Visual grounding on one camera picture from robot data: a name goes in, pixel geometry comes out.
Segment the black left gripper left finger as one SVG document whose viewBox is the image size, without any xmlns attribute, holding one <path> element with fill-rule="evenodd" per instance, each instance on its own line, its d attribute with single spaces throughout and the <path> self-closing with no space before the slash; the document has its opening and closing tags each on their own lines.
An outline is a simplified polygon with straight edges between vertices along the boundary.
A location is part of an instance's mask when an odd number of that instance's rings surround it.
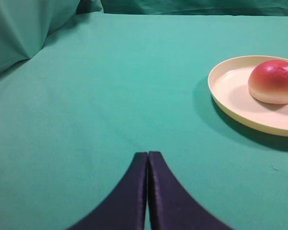
<svg viewBox="0 0 288 230">
<path fill-rule="evenodd" d="M 143 230 L 147 197 L 148 154 L 134 154 L 126 173 L 110 194 L 71 230 Z"/>
</svg>

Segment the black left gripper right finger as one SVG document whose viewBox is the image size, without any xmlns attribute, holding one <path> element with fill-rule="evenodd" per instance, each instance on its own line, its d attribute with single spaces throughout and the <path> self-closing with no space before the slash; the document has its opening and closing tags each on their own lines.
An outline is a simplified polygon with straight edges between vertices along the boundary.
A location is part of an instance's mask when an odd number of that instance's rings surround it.
<svg viewBox="0 0 288 230">
<path fill-rule="evenodd" d="M 147 200 L 153 230 L 229 230 L 180 184 L 161 152 L 148 153 Z"/>
</svg>

